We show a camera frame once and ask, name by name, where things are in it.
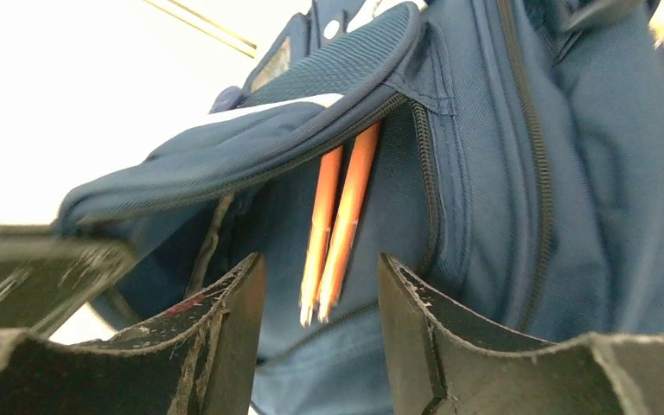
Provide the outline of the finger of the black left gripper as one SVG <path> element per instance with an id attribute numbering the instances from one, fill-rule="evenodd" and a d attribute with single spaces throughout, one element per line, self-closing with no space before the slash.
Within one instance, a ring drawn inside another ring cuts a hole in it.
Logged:
<path id="1" fill-rule="evenodd" d="M 0 329 L 52 335 L 136 263 L 120 240 L 62 239 L 49 226 L 0 225 Z"/>

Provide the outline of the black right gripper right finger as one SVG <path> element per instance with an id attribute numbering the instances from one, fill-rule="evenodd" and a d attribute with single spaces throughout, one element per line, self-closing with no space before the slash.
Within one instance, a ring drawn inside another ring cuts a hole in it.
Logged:
<path id="1" fill-rule="evenodd" d="M 398 414 L 664 414 L 664 335 L 544 342 L 378 262 L 386 366 Z"/>

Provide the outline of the navy blue student backpack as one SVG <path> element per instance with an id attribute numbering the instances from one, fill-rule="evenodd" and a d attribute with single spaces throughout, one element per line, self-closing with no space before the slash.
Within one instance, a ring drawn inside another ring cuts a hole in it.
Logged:
<path id="1" fill-rule="evenodd" d="M 57 232 L 129 241 L 119 327 L 247 255 L 266 289 L 252 407 L 398 414 L 387 254 L 503 327 L 560 343 L 664 335 L 664 53 L 654 1 L 315 1 L 213 119 L 72 190 Z M 380 134 L 342 291 L 300 324 L 322 156 Z"/>

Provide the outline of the orange pencils bundle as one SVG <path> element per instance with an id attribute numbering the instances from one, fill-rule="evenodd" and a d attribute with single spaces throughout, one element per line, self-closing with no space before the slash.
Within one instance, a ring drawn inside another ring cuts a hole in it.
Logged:
<path id="1" fill-rule="evenodd" d="M 344 183 L 343 148 L 322 156 L 300 287 L 300 324 L 329 321 L 342 291 L 380 134 L 376 123 L 354 141 Z"/>

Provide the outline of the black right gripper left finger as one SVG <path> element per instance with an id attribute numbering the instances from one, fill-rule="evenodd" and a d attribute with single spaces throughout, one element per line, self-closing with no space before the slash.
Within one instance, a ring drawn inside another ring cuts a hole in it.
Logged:
<path id="1" fill-rule="evenodd" d="M 0 329 L 0 414 L 245 414 L 264 294 L 254 253 L 107 341 L 62 345 Z"/>

